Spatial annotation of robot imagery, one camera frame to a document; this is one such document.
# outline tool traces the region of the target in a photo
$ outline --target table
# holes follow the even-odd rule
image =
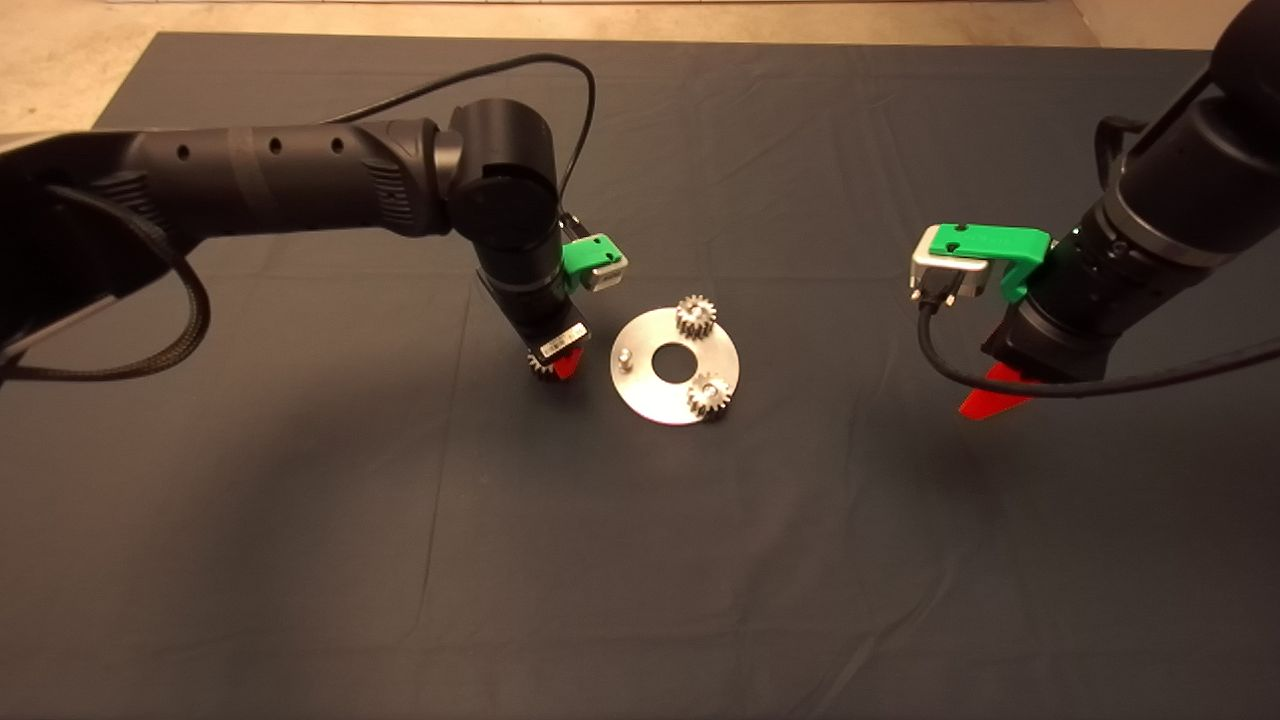
[[[1062,232],[1092,128],[1203,54],[161,35],[102,127],[310,122],[532,50],[600,76],[567,206],[627,251],[575,383],[530,382],[458,238],[223,238],[177,370],[0,391],[0,716],[1265,717],[1280,366],[974,424],[914,345],[934,222]],[[503,95],[564,158],[580,79]],[[1265,337],[1280,243],[1115,370]],[[634,415],[607,348],[704,292],[724,421]],[[938,322],[979,366],[1000,302]],[[32,352],[165,342],[166,281]]]

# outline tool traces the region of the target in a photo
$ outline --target concrete floor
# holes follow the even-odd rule
[[[0,0],[0,133],[88,127],[157,31],[1210,47],[1245,0],[694,5]]]

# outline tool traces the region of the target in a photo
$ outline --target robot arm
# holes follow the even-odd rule
[[[1083,397],[1183,382],[1180,373],[1161,373],[1160,383],[1146,387],[1101,378],[1112,346],[1126,329],[1280,228],[1276,32],[1280,0],[1249,3],[1201,77],[1115,161],[1108,173],[1112,181],[1079,225],[1041,245],[1038,266],[1023,275],[1023,293],[1006,293],[1010,306],[983,351],[1023,378],[1061,386],[1023,384],[1024,395]],[[946,225],[952,238],[959,237],[955,228],[965,229]],[[922,314],[932,315],[966,287],[980,287],[973,272],[948,269],[947,263],[1002,259],[989,252],[966,255],[965,245],[955,240],[933,246],[932,254],[916,249],[915,260],[922,261],[913,263],[913,282],[918,297],[924,297]],[[947,258],[948,247],[956,256]],[[1025,264],[1010,270],[1019,268],[1027,270]],[[974,272],[986,270],[982,265]],[[970,382],[943,368],[928,342],[927,325],[928,318],[922,318],[922,347],[928,346],[925,354],[936,368],[948,370],[943,374],[996,392],[1016,388]],[[1221,370],[1280,356],[1270,346],[1253,350],[1247,356],[1233,354],[1231,363],[1222,356]],[[1216,374],[1204,370],[1217,368],[1202,364],[1198,375],[1187,373],[1185,379]]]
[[[593,283],[567,278],[562,265],[550,129],[513,100],[458,108],[448,129],[416,119],[0,143],[0,366],[172,269],[118,218],[67,202],[68,192],[159,228],[180,255],[216,236],[456,229],[538,361],[588,336],[568,293]],[[611,264],[621,270],[625,259]],[[599,277],[600,265],[577,269]]]

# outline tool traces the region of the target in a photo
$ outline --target small spur gear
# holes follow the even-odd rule
[[[703,295],[690,295],[676,305],[676,327],[680,334],[699,340],[716,327],[716,305]]]
[[[532,352],[526,354],[526,359],[529,360],[529,370],[534,373],[535,378],[547,382],[559,380],[559,375],[556,374],[556,368],[550,365],[543,365],[541,363],[538,361],[538,357],[534,357]]]
[[[709,420],[728,407],[730,400],[733,398],[733,388],[719,375],[699,373],[690,380],[686,395],[689,409],[699,418]]]

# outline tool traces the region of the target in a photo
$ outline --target center hole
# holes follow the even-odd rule
[[[687,383],[698,369],[698,357],[684,345],[668,342],[653,354],[653,372],[668,383]]]

